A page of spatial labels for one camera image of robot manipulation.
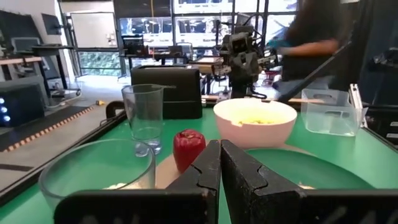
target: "clear glass bowl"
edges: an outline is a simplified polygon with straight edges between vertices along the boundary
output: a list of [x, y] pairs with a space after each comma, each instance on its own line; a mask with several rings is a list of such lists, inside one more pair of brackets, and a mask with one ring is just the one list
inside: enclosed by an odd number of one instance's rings
[[[136, 156], [137, 145], [148, 149], [146, 156]], [[79, 190], [154, 188], [155, 167], [154, 151], [143, 142], [95, 141], [51, 162], [39, 177], [39, 187], [55, 209], [64, 197]]]

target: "white bowl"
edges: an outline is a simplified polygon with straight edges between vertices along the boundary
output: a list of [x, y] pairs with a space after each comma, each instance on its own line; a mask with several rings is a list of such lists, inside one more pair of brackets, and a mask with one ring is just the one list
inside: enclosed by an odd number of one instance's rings
[[[277, 147], [290, 136], [297, 112], [291, 106], [271, 101], [263, 103], [255, 98], [238, 98], [222, 101], [213, 109], [218, 131], [242, 149]], [[271, 124], [241, 124], [238, 121], [253, 112], [271, 116]]]

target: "table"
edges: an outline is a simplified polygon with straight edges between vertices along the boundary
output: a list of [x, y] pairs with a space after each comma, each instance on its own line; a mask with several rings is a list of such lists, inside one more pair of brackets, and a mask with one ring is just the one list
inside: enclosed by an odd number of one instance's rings
[[63, 71], [62, 60], [60, 55], [60, 50], [73, 50], [72, 46], [62, 46], [58, 44], [42, 44], [38, 46], [33, 46], [32, 51], [35, 56], [46, 57], [46, 56], [55, 56], [57, 59], [58, 71], [60, 73], [60, 78], [62, 82], [62, 87], [64, 90], [68, 89], [67, 79], [65, 76], [65, 72]]
[[[35, 74], [24, 78], [18, 78], [14, 75], [15, 71], [11, 73], [9, 66], [20, 63], [33, 63]], [[45, 105], [49, 104], [50, 89], [42, 67], [41, 57], [0, 58], [0, 66], [0, 88], [37, 83], [40, 86]]]
[[[163, 149], [157, 155], [157, 164], [171, 155], [174, 135], [186, 128], [202, 132], [206, 139], [220, 138], [215, 128], [215, 116], [211, 108], [203, 109], [202, 119], [165, 120], [165, 131], [162, 135]], [[108, 121], [71, 147], [97, 139], [129, 137], [126, 115], [122, 113], [117, 115], [114, 121]], [[340, 166], [356, 174], [374, 188], [398, 188], [398, 179], [396, 178], [398, 154], [388, 142], [369, 129], [360, 129], [355, 138], [315, 134], [305, 129], [299, 115], [286, 145], [304, 149], [320, 159]], [[18, 185], [22, 189], [25, 185], [26, 189], [22, 193], [4, 206], [0, 205], [0, 223], [52, 223], [52, 211], [46, 204], [38, 185], [34, 183], [37, 181], [40, 169], [43, 168], [39, 167], [34, 174]], [[220, 223], [230, 223], [223, 190], [220, 192]]]

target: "floor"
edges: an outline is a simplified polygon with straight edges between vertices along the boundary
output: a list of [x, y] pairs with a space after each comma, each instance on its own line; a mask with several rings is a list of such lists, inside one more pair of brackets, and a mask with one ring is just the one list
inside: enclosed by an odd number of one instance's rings
[[[59, 80], [49, 81], [49, 85]], [[68, 104], [76, 106], [91, 106], [96, 100], [109, 103], [114, 100], [122, 100], [121, 88], [129, 84], [127, 78], [118, 81], [117, 77], [85, 76], [78, 78], [76, 83], [69, 83], [68, 86], [79, 85], [82, 89], [82, 96], [70, 101]], [[47, 113], [59, 110], [52, 108]], [[50, 133], [37, 138], [20, 148], [11, 152], [0, 152], [0, 164], [13, 165], [8, 169], [0, 169], [0, 191], [20, 178], [27, 172], [21, 171], [23, 167], [37, 167], [60, 154], [81, 137], [97, 128], [105, 119], [105, 106], [95, 106], [94, 109], [68, 124], [54, 129]]]

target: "red bell pepper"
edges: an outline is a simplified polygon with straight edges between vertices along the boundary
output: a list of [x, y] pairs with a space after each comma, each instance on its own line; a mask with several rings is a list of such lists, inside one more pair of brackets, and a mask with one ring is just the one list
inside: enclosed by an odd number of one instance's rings
[[205, 137], [198, 131], [186, 129], [177, 133], [173, 140], [173, 155], [178, 171], [183, 173], [188, 169], [205, 148]]

